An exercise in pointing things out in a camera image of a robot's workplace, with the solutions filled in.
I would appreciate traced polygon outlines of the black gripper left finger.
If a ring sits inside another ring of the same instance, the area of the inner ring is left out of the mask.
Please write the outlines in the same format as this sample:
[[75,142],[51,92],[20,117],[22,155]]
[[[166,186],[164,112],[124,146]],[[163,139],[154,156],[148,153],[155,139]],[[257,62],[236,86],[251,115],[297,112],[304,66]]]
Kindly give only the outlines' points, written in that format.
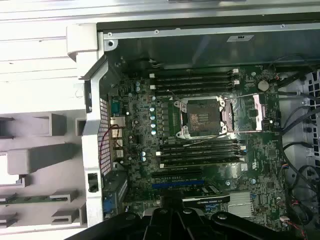
[[160,207],[150,215],[140,217],[133,212],[123,212],[104,220],[75,235],[69,240],[169,240],[174,212],[179,199],[173,195],[160,198]]

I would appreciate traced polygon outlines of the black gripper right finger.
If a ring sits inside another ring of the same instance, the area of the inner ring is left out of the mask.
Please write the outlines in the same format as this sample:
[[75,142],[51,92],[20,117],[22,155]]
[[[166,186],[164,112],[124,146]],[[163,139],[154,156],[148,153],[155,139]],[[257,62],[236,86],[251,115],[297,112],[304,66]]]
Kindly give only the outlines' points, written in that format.
[[205,205],[230,202],[227,194],[184,197],[180,196],[178,217],[192,240],[303,240],[292,231],[276,231],[233,214],[229,210],[219,210],[206,218],[202,207]]

